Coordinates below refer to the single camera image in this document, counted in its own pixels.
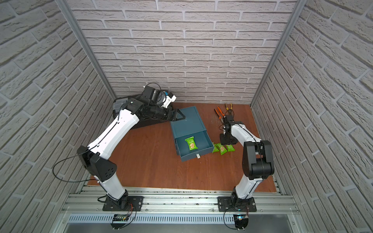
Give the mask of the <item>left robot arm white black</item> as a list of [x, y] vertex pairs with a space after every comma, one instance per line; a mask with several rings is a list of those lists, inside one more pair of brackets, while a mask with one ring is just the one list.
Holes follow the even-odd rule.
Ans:
[[81, 146], [77, 151], [85, 169], [114, 202], [124, 200], [128, 193], [117, 177], [117, 165], [109, 158], [123, 137], [143, 119], [178, 121], [184, 120], [185, 115], [166, 103], [159, 106], [131, 98], [121, 106], [117, 117], [96, 140], [87, 147]]

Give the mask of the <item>teal drawer cabinet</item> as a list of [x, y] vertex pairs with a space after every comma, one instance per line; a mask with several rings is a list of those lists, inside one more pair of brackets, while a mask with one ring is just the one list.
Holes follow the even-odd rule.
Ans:
[[174, 139], [176, 137], [182, 137], [206, 130], [196, 106], [180, 110], [185, 115], [186, 119], [171, 122]]

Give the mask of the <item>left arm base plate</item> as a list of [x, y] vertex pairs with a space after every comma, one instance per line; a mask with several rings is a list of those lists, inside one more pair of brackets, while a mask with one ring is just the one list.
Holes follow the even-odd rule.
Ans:
[[106, 197], [103, 211], [141, 211], [143, 196], [126, 196], [119, 200]]

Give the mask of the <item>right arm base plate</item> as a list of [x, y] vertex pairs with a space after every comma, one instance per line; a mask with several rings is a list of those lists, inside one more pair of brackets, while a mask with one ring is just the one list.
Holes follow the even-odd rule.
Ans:
[[219, 212], [249, 212], [257, 211], [256, 203], [253, 197], [248, 199], [237, 199], [233, 197], [217, 197]]

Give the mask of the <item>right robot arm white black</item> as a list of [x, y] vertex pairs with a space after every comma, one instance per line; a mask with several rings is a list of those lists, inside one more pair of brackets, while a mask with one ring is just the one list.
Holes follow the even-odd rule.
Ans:
[[271, 142], [254, 136], [241, 122], [233, 121], [223, 124], [220, 143], [243, 146], [243, 177], [234, 188], [233, 199], [238, 202], [251, 198], [258, 185], [275, 172]]

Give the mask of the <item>green cookie packet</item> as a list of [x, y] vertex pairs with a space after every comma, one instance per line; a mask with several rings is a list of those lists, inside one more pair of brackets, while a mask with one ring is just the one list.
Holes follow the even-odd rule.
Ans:
[[195, 143], [195, 140], [194, 140], [194, 136], [191, 136], [191, 137], [189, 137], [189, 138], [186, 138], [185, 141], [187, 142], [188, 149], [189, 149], [190, 151], [192, 151], [192, 150], [197, 150], [197, 149], [198, 149], [198, 147], [197, 147], [197, 145], [196, 145], [196, 143]]
[[220, 152], [218, 144], [214, 144], [213, 153], [215, 153], [215, 152]]
[[234, 148], [232, 145], [227, 145], [226, 147], [227, 147], [227, 151], [228, 151], [228, 152], [233, 152], [233, 151], [235, 151], [235, 148]]
[[219, 152], [220, 152], [221, 155], [224, 155], [225, 153], [228, 152], [228, 150], [225, 148], [225, 146], [222, 145], [221, 143], [217, 143], [216, 147], [219, 150]]

